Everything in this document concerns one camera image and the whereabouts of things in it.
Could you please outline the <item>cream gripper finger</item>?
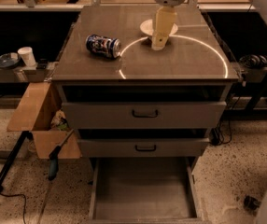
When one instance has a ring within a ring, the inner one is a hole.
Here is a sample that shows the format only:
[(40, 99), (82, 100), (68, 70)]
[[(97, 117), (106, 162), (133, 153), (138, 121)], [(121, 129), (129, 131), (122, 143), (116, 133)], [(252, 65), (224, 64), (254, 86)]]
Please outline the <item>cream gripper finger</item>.
[(154, 50), (162, 50), (165, 47), (175, 21), (176, 10), (174, 7), (163, 6), (157, 10), (151, 38), (151, 47)]

